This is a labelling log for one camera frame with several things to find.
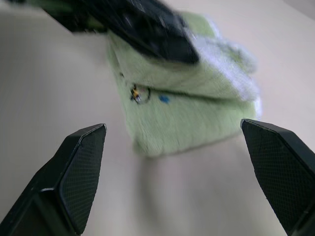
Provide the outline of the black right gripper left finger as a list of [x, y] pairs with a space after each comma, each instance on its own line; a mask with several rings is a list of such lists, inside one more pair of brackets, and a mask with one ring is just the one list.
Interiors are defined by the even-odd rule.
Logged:
[[95, 199], [106, 125], [68, 135], [0, 223], [0, 236], [81, 236]]

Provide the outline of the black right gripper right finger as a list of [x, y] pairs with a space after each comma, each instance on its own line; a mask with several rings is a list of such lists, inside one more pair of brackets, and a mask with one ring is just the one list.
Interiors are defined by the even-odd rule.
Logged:
[[255, 177], [287, 236], [315, 236], [315, 153], [292, 131], [240, 123]]

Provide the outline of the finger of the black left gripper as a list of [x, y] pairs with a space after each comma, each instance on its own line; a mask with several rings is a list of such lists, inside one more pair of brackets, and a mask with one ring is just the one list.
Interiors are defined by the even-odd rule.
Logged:
[[42, 3], [40, 8], [72, 33], [108, 31], [108, 25], [100, 22], [95, 10], [84, 3]]
[[140, 53], [195, 64], [199, 55], [182, 16], [159, 0], [81, 0], [100, 23]]

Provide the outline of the light green towel with embroidery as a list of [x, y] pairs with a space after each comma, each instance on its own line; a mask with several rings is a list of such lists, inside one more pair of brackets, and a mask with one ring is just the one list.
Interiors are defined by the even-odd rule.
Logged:
[[224, 38], [208, 17], [183, 12], [200, 53], [195, 65], [152, 59], [108, 34], [108, 60], [134, 150], [159, 157], [237, 134], [261, 116], [253, 56]]

